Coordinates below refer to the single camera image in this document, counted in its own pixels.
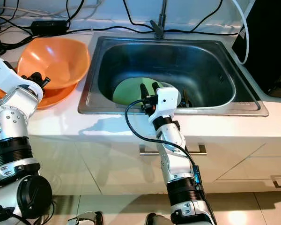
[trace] drawer handle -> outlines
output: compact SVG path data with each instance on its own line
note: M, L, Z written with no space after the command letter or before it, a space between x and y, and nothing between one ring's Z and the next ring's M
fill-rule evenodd
M275 188L281 188L281 185L279 185L277 181L273 180L273 183L275 185Z
M277 179L281 179L281 175L271 176L272 182L275 185L275 188L281 188L281 185L278 184Z
M140 144L140 155L141 156L159 156L158 151L145 151L146 146L144 144ZM193 156L206 156L206 148L204 144L199 144L200 151L189 151L189 153Z

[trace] faucet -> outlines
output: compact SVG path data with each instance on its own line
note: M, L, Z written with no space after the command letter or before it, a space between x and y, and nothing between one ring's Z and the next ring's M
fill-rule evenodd
M164 36L163 31L164 31L165 18L166 18L165 10L167 8L167 2L168 0L163 0L161 13L159 14L158 25L153 20L150 20L153 30L155 31L155 38L157 39L163 39Z

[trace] white wall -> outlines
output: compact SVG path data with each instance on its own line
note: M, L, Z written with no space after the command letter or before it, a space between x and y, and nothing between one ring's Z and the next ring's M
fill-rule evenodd
M162 0L126 0L134 21L158 20ZM238 0L245 10L250 0ZM7 6L15 7L16 0L6 0ZM167 24L196 24L218 6L220 0L168 0ZM69 0L69 6L78 6L80 0ZM96 0L86 0L84 5L95 4ZM66 7L66 0L20 0L20 7L56 12ZM92 9L82 9L77 17L86 17ZM99 20L128 20L122 0L105 0L98 8L92 19ZM208 24L230 25L239 24L240 16L231 0L224 0L220 10L210 19Z

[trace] cabinet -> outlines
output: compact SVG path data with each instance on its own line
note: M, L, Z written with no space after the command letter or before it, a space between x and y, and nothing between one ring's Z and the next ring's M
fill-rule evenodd
M250 191L281 190L281 140L266 143L218 180L246 180Z
M188 150L198 151L198 143L188 143ZM156 151L156 144L150 142L79 143L79 151L102 194L167 192L160 156L140 155L140 144L145 145L145 151ZM207 155L194 155L193 159L200 166L204 184L208 184L252 154L262 143L207 142L204 145Z
M75 142L30 137L30 144L54 195L100 194Z

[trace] power adapter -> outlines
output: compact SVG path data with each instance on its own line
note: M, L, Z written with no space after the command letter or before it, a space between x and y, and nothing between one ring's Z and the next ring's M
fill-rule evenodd
M65 20L33 21L29 27L33 35L58 35L68 30Z

